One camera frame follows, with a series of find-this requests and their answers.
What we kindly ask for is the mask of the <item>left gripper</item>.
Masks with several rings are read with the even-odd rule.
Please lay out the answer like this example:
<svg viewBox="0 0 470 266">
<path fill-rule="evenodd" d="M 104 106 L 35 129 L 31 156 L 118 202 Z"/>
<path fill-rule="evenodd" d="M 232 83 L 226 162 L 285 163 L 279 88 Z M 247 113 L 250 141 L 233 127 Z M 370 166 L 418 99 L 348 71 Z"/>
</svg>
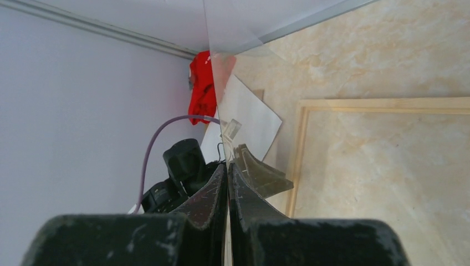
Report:
<svg viewBox="0 0 470 266">
<path fill-rule="evenodd" d="M 163 160 L 168 178 L 154 184 L 142 197 L 142 213 L 170 213 L 209 183 L 222 161 L 206 162 L 195 139 L 184 139 L 166 150 Z M 263 198 L 291 190 L 285 173 L 255 158 L 246 144 L 234 149 L 234 162 L 246 182 Z"/>
</svg>

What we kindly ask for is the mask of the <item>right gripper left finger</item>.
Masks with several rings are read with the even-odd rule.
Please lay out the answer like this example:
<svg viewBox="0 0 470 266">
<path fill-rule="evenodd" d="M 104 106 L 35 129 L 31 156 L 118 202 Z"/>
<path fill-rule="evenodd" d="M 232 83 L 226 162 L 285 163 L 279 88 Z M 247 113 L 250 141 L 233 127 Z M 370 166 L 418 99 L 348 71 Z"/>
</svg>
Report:
<svg viewBox="0 0 470 266">
<path fill-rule="evenodd" d="M 170 213 L 70 214 L 48 220 L 22 265 L 223 265 L 227 169 Z"/>
</svg>

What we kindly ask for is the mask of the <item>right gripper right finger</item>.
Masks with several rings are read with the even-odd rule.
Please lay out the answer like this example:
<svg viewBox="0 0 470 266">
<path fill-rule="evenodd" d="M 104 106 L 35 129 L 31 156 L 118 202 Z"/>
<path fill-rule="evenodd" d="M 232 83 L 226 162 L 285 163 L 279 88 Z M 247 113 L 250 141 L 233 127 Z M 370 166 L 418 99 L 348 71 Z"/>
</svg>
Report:
<svg viewBox="0 0 470 266">
<path fill-rule="evenodd" d="M 234 265 L 409 265 L 395 231 L 375 219 L 292 219 L 228 168 Z"/>
</svg>

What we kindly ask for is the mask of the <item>printed photo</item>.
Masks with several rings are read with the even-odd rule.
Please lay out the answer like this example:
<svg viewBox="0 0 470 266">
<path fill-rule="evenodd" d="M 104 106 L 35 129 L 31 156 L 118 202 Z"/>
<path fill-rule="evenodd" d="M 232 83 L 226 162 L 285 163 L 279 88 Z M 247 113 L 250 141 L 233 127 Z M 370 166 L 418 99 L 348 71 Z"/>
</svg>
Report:
<svg viewBox="0 0 470 266">
<path fill-rule="evenodd" d="M 235 75 L 229 77 L 214 117 L 220 122 L 236 119 L 242 127 L 234 140 L 227 142 L 221 139 L 220 124 L 209 123 L 200 144 L 207 162 L 234 159 L 234 149 L 241 144 L 246 144 L 255 158 L 263 160 L 282 124 L 280 117 Z"/>
</svg>

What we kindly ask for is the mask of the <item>clear glass sheet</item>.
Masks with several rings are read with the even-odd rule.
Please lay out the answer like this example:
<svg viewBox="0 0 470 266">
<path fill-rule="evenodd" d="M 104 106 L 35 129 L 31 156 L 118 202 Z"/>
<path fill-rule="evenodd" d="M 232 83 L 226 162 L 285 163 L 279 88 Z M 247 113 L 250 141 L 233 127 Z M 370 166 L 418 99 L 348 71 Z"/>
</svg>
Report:
<svg viewBox="0 0 470 266">
<path fill-rule="evenodd" d="M 248 146 L 262 160 L 282 118 L 264 101 L 268 83 L 280 84 L 294 69 L 268 43 L 353 11 L 365 1 L 204 1 L 217 99 L 223 158 L 234 161 L 236 148 Z"/>
</svg>

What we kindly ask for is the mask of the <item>wooden picture frame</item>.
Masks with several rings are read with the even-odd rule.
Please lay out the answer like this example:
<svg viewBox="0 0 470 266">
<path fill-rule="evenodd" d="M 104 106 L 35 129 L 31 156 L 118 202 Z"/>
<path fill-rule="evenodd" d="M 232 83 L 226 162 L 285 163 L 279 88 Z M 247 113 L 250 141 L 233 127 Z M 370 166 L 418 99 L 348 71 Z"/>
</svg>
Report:
<svg viewBox="0 0 470 266">
<path fill-rule="evenodd" d="M 381 98 L 381 99 L 303 99 L 297 103 L 296 126 L 287 177 L 294 188 L 289 192 L 285 214 L 295 213 L 302 171 L 308 118 L 312 111 L 373 112 L 397 114 L 469 115 L 469 97 Z"/>
</svg>

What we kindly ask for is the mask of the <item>brown backing board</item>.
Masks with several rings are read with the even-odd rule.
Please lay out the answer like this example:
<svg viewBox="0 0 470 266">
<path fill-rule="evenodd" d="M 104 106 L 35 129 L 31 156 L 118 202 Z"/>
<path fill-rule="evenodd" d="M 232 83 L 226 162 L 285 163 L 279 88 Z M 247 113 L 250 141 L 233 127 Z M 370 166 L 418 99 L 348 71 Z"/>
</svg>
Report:
<svg viewBox="0 0 470 266">
<path fill-rule="evenodd" d="M 252 90 L 252 93 L 261 101 L 264 100 L 264 90 L 262 89 L 257 89 L 257 90 Z"/>
</svg>

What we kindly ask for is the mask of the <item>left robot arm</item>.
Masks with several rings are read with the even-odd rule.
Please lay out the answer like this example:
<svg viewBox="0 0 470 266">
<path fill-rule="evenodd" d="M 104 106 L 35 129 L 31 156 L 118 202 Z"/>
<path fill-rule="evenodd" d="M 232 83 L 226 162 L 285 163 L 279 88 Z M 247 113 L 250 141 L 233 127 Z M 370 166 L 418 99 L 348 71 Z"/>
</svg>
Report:
<svg viewBox="0 0 470 266">
<path fill-rule="evenodd" d="M 293 182 L 285 173 L 258 160 L 241 144 L 234 149 L 234 163 L 242 170 L 246 182 L 263 198 L 291 190 Z M 185 139 L 163 154 L 169 177 L 153 185 L 142 195 L 139 213 L 169 213 L 182 205 L 209 181 L 216 168 L 225 163 L 220 158 L 207 162 L 199 143 Z"/>
</svg>

